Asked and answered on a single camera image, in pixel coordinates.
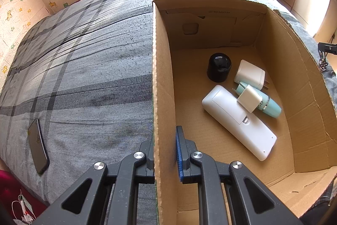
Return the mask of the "black smartphone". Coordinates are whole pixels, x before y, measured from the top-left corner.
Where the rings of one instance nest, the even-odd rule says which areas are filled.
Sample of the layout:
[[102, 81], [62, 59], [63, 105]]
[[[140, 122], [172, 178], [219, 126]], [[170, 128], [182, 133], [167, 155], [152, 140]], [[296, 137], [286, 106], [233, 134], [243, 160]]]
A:
[[42, 175], [49, 167], [50, 160], [47, 154], [46, 146], [43, 141], [39, 119], [34, 119], [27, 130], [27, 137], [31, 156], [38, 175]]

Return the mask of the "black clamp device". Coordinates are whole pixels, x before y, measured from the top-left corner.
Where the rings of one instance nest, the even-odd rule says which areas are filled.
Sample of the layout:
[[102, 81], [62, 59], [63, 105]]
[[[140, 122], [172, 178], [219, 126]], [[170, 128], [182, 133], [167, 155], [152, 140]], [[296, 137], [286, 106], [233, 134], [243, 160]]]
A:
[[327, 55], [328, 54], [337, 55], [337, 44], [319, 42], [318, 53], [319, 53], [320, 70], [326, 71], [326, 68], [328, 66]]

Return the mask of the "brown cardboard box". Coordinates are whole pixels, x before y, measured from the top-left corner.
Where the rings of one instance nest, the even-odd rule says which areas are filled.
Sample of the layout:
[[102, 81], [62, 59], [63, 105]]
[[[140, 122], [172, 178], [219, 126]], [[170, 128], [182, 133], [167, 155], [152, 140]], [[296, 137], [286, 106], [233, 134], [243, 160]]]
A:
[[[336, 103], [308, 44], [277, 11], [245, 0], [156, 0], [153, 3], [154, 167], [160, 224], [201, 224], [197, 185], [179, 181], [175, 132], [219, 162], [241, 161], [296, 215], [302, 216], [336, 178]], [[222, 82], [230, 93], [241, 61], [263, 69], [277, 118], [257, 116], [276, 136], [261, 161], [202, 106], [215, 87], [210, 57], [232, 63]]]

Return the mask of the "large white charger plug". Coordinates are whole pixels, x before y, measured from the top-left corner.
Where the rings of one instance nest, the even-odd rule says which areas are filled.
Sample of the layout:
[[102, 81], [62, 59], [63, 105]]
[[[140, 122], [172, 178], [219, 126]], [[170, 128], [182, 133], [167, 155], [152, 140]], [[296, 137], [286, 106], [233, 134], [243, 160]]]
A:
[[241, 60], [234, 82], [237, 84], [243, 82], [258, 90], [269, 89], [267, 87], [269, 82], [266, 80], [266, 72], [245, 60]]

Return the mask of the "black domed cylinder object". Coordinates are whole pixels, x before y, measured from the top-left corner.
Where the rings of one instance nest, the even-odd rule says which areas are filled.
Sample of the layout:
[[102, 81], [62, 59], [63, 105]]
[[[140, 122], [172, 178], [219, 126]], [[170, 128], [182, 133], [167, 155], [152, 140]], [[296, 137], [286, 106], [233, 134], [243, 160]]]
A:
[[224, 82], [231, 70], [231, 59], [224, 53], [214, 53], [209, 58], [207, 67], [208, 78], [216, 83]]

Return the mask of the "mint green tube bottle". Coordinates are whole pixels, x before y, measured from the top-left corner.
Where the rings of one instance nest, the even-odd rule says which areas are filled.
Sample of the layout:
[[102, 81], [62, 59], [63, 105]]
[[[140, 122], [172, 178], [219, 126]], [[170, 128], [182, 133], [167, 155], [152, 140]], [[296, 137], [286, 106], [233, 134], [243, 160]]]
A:
[[269, 115], [273, 118], [277, 118], [278, 116], [280, 116], [280, 114], [282, 112], [281, 107], [271, 97], [269, 97], [267, 94], [261, 92], [258, 89], [256, 89], [256, 90], [263, 97], [263, 100], [261, 101], [260, 105], [256, 109], [264, 112], [265, 114], [267, 114], [267, 115]]

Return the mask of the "white rectangular remote case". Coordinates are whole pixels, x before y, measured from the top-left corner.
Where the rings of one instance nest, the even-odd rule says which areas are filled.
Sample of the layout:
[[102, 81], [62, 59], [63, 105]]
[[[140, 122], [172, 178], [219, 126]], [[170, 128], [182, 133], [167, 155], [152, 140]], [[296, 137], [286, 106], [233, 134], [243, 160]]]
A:
[[221, 85], [216, 85], [202, 100], [203, 108], [255, 157], [264, 161], [277, 136]]

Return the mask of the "small white charger plug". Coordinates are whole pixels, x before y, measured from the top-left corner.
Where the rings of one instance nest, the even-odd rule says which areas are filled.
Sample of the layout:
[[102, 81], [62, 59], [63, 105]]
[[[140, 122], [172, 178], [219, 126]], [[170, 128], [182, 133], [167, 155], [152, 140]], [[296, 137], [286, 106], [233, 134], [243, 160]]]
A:
[[252, 113], [263, 100], [261, 94], [254, 87], [246, 83], [239, 83], [235, 92], [238, 95], [237, 101], [249, 113]]

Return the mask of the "grey plaid bed cover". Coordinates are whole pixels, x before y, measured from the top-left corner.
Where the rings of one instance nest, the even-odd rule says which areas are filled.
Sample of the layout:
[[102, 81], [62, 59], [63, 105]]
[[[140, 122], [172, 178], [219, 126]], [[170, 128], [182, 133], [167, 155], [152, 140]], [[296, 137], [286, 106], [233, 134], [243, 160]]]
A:
[[[154, 1], [81, 0], [38, 22], [20, 43], [1, 93], [1, 159], [49, 206], [96, 162], [118, 163], [154, 142]], [[283, 15], [319, 65], [315, 40], [278, 1], [245, 1]], [[50, 160], [42, 175], [27, 137], [34, 119]], [[301, 224], [336, 223], [335, 208], [314, 216], [324, 196], [336, 205], [336, 178], [295, 215]], [[139, 185], [136, 224], [160, 224], [156, 179]]]

